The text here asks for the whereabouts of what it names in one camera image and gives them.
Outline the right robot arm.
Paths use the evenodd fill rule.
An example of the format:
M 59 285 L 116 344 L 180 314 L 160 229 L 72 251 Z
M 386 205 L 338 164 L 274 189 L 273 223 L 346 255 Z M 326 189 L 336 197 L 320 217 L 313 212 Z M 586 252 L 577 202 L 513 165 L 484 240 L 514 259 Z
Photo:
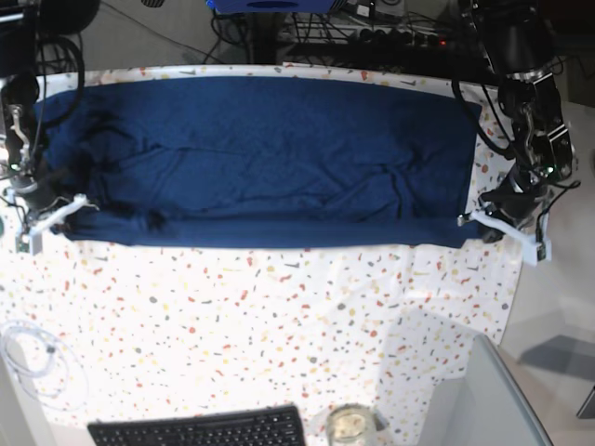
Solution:
M 99 1 L 3 1 L 1 3 L 1 146 L 7 152 L 3 180 L 34 212 L 58 199 L 57 180 L 42 160 L 45 131 L 70 117 L 83 96 L 85 62 L 71 40 L 96 17 Z M 66 111 L 45 119 L 46 47 L 56 46 L 73 61 L 74 100 Z

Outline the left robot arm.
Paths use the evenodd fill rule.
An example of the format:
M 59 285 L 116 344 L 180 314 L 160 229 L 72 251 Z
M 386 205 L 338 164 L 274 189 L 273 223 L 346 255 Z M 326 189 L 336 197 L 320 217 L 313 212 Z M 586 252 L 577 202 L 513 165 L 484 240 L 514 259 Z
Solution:
M 550 63 L 552 37 L 536 1 L 461 1 L 465 43 L 476 42 L 498 79 L 495 114 L 511 121 L 507 148 L 490 149 L 514 162 L 505 180 L 480 198 L 483 211 L 519 229 L 537 213 L 535 238 L 545 241 L 552 188 L 575 189 L 569 179 L 575 151 L 562 117 Z

